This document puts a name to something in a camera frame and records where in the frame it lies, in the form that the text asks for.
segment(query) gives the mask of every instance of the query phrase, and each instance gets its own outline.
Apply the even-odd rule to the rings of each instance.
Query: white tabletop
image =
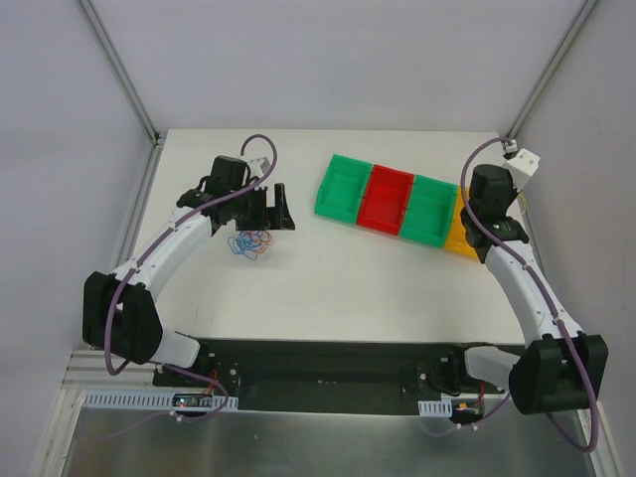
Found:
[[[296,231],[273,232],[268,252],[250,261],[228,246],[234,225],[222,228],[164,288],[164,328],[209,338],[523,343],[506,296],[477,260],[313,213],[332,154],[457,184],[466,157],[495,133],[171,129],[137,246],[217,155],[238,155],[254,132],[276,143],[268,185],[285,184]],[[268,149],[254,141],[247,152]],[[480,162],[501,163],[500,148]]]

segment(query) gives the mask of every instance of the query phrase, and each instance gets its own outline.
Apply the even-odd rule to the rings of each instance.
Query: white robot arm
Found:
[[[510,391],[515,406],[525,414],[588,405],[580,370],[563,333],[574,343],[597,395],[607,360],[602,338],[585,335],[565,311],[538,269],[522,226],[506,215],[539,161],[522,149],[502,167],[476,166],[468,201],[471,210],[462,211],[468,242],[506,293],[526,345],[521,357],[493,346],[468,348],[466,374]]]
[[[255,166],[262,179],[251,175]],[[266,205],[267,188],[255,187],[268,168],[265,158],[217,157],[211,174],[179,199],[168,223],[146,246],[112,273],[93,273],[84,285],[84,341],[137,364],[191,368],[205,355],[196,339],[161,326],[155,301],[186,258],[229,221],[235,220],[239,231],[295,229],[284,186],[274,185],[272,207]]]

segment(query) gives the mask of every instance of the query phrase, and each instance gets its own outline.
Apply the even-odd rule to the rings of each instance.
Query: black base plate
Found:
[[[286,412],[418,415],[419,400],[439,400],[439,389],[448,389],[446,360],[458,349],[450,343],[199,341],[214,356],[200,361],[208,369],[200,364],[193,370],[216,372],[238,397],[239,409]],[[523,346],[498,348],[524,351]],[[155,373],[153,384],[205,387],[168,370]],[[463,393],[479,392],[479,382],[465,376],[455,385]],[[497,390],[488,385],[486,392]]]

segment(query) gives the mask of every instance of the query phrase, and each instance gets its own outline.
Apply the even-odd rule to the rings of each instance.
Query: purple cable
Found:
[[[578,352],[576,351],[576,348],[574,347],[574,343],[572,339],[570,338],[569,333],[567,332],[567,328],[565,327],[565,324],[563,323],[563,321],[558,317],[558,310],[557,310],[557,307],[555,306],[555,302],[553,301],[553,298],[550,296],[548,289],[546,288],[546,286],[540,279],[537,272],[531,266],[528,265],[526,260],[520,254],[514,251],[511,247],[507,246],[505,242],[499,240],[497,237],[491,234],[490,231],[488,231],[488,229],[486,229],[484,225],[481,222],[479,222],[479,219],[477,219],[477,216],[472,211],[472,209],[470,208],[470,204],[468,203],[468,193],[466,192],[466,176],[468,174],[468,167],[475,160],[475,158],[481,151],[483,151],[484,149],[486,149],[488,146],[492,144],[502,143],[502,142],[510,144],[511,140],[503,136],[490,139],[484,142],[477,149],[475,149],[475,151],[473,151],[473,153],[466,160],[466,163],[464,164],[464,167],[461,170],[461,179],[459,183],[459,188],[461,190],[461,197],[462,197],[462,200],[464,201],[464,208],[466,209],[466,213],[470,217],[471,221],[473,221],[473,224],[477,226],[477,229],[479,229],[484,234],[484,236],[490,239],[492,243],[494,243],[495,245],[500,246],[503,250],[509,253],[518,263],[521,264],[523,269],[530,275],[530,277],[533,279],[533,281],[537,285],[537,288],[539,289],[542,296],[544,297],[544,300],[546,300],[546,304],[548,305],[548,308],[550,309],[550,313],[552,314],[554,318],[554,322],[556,323],[558,330],[560,331],[563,339],[565,340],[567,349],[569,350],[570,354],[572,355],[572,358],[574,359],[574,364],[576,365],[576,369],[578,370],[578,373],[580,374],[580,378],[583,382],[583,387],[585,388],[585,392],[587,393],[587,401],[589,403],[589,413],[590,413],[590,420],[591,420],[589,443],[586,445],[579,444],[578,442],[574,440],[574,438],[571,435],[569,435],[565,431],[565,429],[560,425],[560,423],[556,420],[556,418],[550,412],[547,413],[547,416],[548,416],[548,419],[556,426],[556,429],[558,429],[561,435],[565,437],[565,439],[570,444],[572,444],[577,449],[582,450],[583,452],[592,452],[596,448],[596,444],[598,443],[599,415],[598,415],[598,404],[596,402],[596,393],[594,392],[594,388],[592,386],[592,382],[589,378],[589,375],[587,374],[587,370],[585,369],[585,365],[583,364],[583,361],[578,355]]]
[[[495,415],[497,412],[499,412],[499,410],[501,410],[501,408],[504,406],[504,404],[506,402],[508,402],[508,400],[510,399],[510,393],[506,394],[506,397],[504,397],[503,399],[501,399],[501,401],[495,406],[495,408],[493,410],[491,410],[490,412],[488,412],[486,415],[484,415],[481,419],[479,419],[478,422],[475,422],[475,425],[477,425],[477,428],[479,428],[479,426],[487,419],[489,419],[491,416]],[[473,426],[471,424],[466,424],[466,425],[461,425],[459,427],[457,427],[456,425],[454,427],[450,427],[446,430],[442,430],[441,432],[434,432],[432,430],[428,430],[426,427],[424,427],[422,424],[419,425],[419,427],[428,435],[430,435],[431,437],[445,437],[447,435],[452,434],[453,432],[460,430],[460,429],[464,429],[467,427],[473,428]]]
[[[205,415],[199,416],[199,417],[188,417],[186,415],[182,415],[182,419],[185,420],[186,422],[196,422],[199,420],[205,420],[205,419],[209,419],[211,417],[214,417],[215,415],[217,415],[219,412],[221,412],[221,410],[228,405],[228,401],[230,400],[230,395],[228,394],[228,390],[226,390],[226,388],[219,383],[218,381],[213,380],[212,378],[206,378],[205,376],[202,375],[197,375],[195,373],[191,373],[187,370],[184,370],[182,368],[179,368],[178,366],[172,366],[172,365],[164,365],[165,368],[174,371],[175,373],[180,373],[184,376],[187,376],[189,378],[194,378],[195,380],[199,380],[199,381],[203,381],[206,383],[209,383],[211,385],[214,385],[215,388],[221,390],[221,392],[223,393],[223,395],[225,396],[225,399],[223,401],[223,403],[221,405],[219,405],[218,407],[215,407],[213,410],[206,412]],[[149,420],[154,419],[155,417],[159,417],[160,415],[170,415],[169,411],[165,411],[165,410],[160,410],[157,412],[153,412],[152,414],[146,415],[144,418],[138,420],[137,422],[134,422],[133,424],[128,425],[127,427],[124,427],[123,429],[119,429],[115,432],[112,432],[110,434],[106,434],[106,435],[91,435],[88,432],[85,431],[85,428],[83,427],[83,423],[81,424],[81,426],[79,427],[79,434],[80,436],[85,435],[86,437],[89,437],[93,440],[107,440],[107,439],[111,439],[113,437],[118,437],[120,435],[123,435],[129,431],[131,431],[132,429],[136,429],[137,427],[139,427],[141,424],[144,424],[146,422],[148,422]]]
[[[198,417],[188,417],[186,415],[183,415],[182,419],[185,420],[186,422],[197,422],[199,420],[210,419],[211,417],[214,417],[219,412],[221,412],[221,409],[223,409],[226,405],[228,405],[228,401],[230,400],[230,395],[228,394],[228,390],[226,390],[226,388],[221,383],[219,383],[218,381],[215,381],[212,378],[206,378],[205,376],[197,375],[196,373],[191,373],[190,371],[184,370],[183,368],[179,368],[178,366],[163,365],[163,367],[168,369],[168,370],[174,371],[176,373],[180,373],[180,374],[182,374],[184,376],[187,376],[189,378],[194,378],[195,380],[201,380],[201,381],[205,381],[207,383],[210,383],[215,388],[218,388],[219,390],[221,390],[221,392],[223,393],[223,396],[226,397],[223,400],[223,403],[219,407],[216,407],[215,409],[213,409],[213,410],[211,410],[209,412],[206,412],[204,415],[200,415]]]
[[[548,413],[548,419],[552,424],[555,425],[558,432],[565,437],[565,440],[576,447],[578,450],[582,450],[583,452],[592,452],[596,445],[598,444],[598,421],[600,420],[600,415],[598,412],[598,404],[596,403],[596,394],[594,392],[594,388],[592,387],[592,382],[589,379],[589,376],[585,372],[585,366],[583,365],[576,348],[574,347],[574,343],[571,338],[567,335],[567,329],[565,329],[565,324],[561,320],[556,321],[556,325],[558,326],[558,330],[565,337],[565,344],[569,349],[569,352],[572,354],[574,362],[576,363],[576,367],[580,372],[580,376],[583,379],[583,385],[585,386],[585,391],[587,392],[587,400],[589,401],[589,414],[591,420],[591,430],[589,431],[589,443],[587,445],[582,445],[574,440],[574,438],[569,435],[564,427],[558,422],[557,418],[551,413]]]
[[[262,175],[262,177],[259,178],[257,181],[255,181],[253,184],[245,186],[238,191],[227,194],[226,196],[213,199],[197,207],[196,209],[190,211],[185,216],[183,216],[181,219],[175,222],[174,229],[166,230],[161,236],[159,236],[159,238],[157,238],[156,241],[152,242],[148,246],[146,251],[143,252],[143,254],[137,259],[137,267],[141,266],[148,259],[148,257],[157,249],[157,247],[163,242],[163,240],[169,237],[170,234],[174,232],[176,228],[181,226],[188,219],[198,214],[200,211],[207,209],[208,207],[216,206],[218,204],[229,201],[231,199],[235,199],[236,197],[255,189],[271,175],[271,173],[274,170],[274,167],[276,166],[276,162],[278,161],[278,151],[276,150],[276,145],[273,143],[271,139],[269,139],[269,137],[265,136],[264,134],[253,134],[252,136],[250,136],[248,139],[246,139],[243,142],[242,146],[240,147],[240,155],[244,154],[245,147],[247,147],[247,144],[249,144],[254,139],[262,139],[265,142],[267,142],[267,144],[269,144],[269,147],[271,147],[271,155],[272,155],[271,166],[269,167],[269,169],[267,169],[267,172],[265,172]],[[128,270],[128,273],[126,273],[123,279],[119,282],[119,285],[117,285],[117,288],[115,289],[115,292],[112,295],[112,300],[110,300],[110,305],[108,306],[108,314],[106,315],[106,326],[105,326],[105,332],[103,337],[103,354],[104,354],[104,360],[106,362],[106,369],[108,370],[108,373],[112,376],[117,376],[126,368],[126,366],[128,366],[128,363],[130,363],[130,360],[126,360],[119,368],[115,369],[114,366],[112,365],[112,354],[110,352],[110,344],[112,341],[112,322],[114,320],[117,303],[119,302],[121,293],[123,293],[124,288],[126,287],[126,285],[128,284],[128,282],[130,281],[130,279],[135,273],[136,273],[136,270],[134,268],[130,268]]]

